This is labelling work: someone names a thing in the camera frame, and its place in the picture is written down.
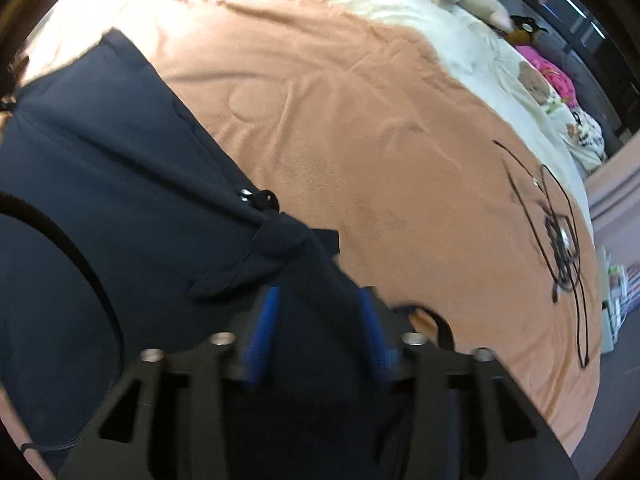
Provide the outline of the bear print white pillow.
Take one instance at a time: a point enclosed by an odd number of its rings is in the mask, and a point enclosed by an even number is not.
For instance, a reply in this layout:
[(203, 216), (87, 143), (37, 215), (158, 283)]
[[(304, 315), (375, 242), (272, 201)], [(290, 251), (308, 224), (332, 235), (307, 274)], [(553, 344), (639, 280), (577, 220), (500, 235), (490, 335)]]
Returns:
[(518, 80), (549, 118), (570, 154), (586, 174), (597, 170), (606, 159), (600, 125), (578, 104), (569, 108), (544, 76), (528, 61), (518, 64)]

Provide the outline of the cream fluffy blanket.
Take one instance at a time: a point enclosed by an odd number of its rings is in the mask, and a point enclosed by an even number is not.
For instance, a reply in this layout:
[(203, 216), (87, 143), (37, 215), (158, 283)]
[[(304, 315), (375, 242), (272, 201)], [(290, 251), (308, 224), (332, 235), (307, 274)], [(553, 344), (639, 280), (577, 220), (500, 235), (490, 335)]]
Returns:
[(426, 0), (352, 0), (350, 10), (386, 25), (420, 32), (440, 65), (507, 122), (563, 188), (573, 195), (588, 229), (588, 197), (577, 162), (541, 107), (518, 80), (517, 50), (483, 22), (457, 6), (451, 10)]

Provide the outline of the pink curtain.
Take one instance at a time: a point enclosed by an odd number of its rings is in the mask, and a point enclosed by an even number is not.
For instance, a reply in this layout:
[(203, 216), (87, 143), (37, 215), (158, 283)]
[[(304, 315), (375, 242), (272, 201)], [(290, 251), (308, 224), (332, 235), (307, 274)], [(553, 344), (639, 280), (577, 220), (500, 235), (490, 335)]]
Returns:
[(585, 182), (593, 239), (615, 263), (639, 262), (640, 140), (630, 140)]

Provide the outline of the pink knitted cloth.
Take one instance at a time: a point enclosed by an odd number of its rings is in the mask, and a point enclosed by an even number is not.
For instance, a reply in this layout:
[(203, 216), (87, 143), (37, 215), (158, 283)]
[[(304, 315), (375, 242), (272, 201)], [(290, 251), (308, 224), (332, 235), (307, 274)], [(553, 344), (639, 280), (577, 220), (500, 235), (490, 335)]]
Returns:
[(550, 86), (556, 91), (561, 100), (569, 107), (578, 107), (577, 92), (574, 82), (566, 73), (551, 61), (544, 58), (535, 48), (516, 46), (515, 50), (532, 64)]

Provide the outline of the orange fleece blanket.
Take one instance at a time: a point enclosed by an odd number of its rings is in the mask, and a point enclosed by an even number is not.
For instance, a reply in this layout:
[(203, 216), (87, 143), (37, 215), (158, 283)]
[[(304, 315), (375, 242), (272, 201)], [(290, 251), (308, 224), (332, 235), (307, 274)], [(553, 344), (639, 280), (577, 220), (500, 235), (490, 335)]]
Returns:
[(567, 451), (600, 382), (597, 257), (570, 192), (420, 32), (334, 0), (60, 0), (26, 78), (121, 30), (342, 268), (498, 353)]

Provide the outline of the striped basket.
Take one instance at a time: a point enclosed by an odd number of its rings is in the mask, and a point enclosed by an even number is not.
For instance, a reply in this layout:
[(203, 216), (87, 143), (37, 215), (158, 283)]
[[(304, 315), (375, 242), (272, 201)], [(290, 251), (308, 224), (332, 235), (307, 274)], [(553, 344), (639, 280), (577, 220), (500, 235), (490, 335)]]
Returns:
[(600, 296), (602, 302), (601, 353), (611, 353), (626, 318), (639, 307), (639, 265), (614, 263), (604, 247), (598, 249)]

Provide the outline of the dark shelf unit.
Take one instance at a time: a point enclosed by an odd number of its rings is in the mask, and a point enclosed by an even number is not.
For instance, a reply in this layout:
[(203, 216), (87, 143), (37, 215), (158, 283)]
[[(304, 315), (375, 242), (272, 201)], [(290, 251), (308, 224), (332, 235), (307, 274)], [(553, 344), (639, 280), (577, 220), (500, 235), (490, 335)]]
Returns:
[(608, 30), (580, 0), (501, 0), (542, 29), (544, 58), (570, 76), (580, 106), (622, 142), (639, 128), (639, 79)]

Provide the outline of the black and yellow plush toy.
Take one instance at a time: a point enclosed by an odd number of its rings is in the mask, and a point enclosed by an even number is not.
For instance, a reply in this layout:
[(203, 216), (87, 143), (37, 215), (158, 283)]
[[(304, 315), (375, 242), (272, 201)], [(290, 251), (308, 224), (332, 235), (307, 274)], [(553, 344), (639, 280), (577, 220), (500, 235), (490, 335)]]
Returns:
[(512, 32), (504, 32), (503, 39), (511, 46), (529, 46), (533, 47), (539, 37), (548, 34), (548, 29), (540, 26), (534, 18), (523, 15), (510, 16), (513, 30)]

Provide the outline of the dark navy pants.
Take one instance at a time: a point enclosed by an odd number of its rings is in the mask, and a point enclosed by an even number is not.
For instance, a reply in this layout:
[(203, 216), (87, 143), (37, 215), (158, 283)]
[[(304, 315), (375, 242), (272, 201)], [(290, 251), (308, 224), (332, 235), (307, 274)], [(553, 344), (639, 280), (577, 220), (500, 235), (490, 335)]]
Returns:
[[(1, 148), (1, 380), (61, 479), (448, 479), (450, 347), (372, 373), (335, 237), (279, 210), (117, 30), (18, 96)], [(280, 288), (265, 373), (239, 331)], [(425, 417), (431, 398), (438, 414)]]

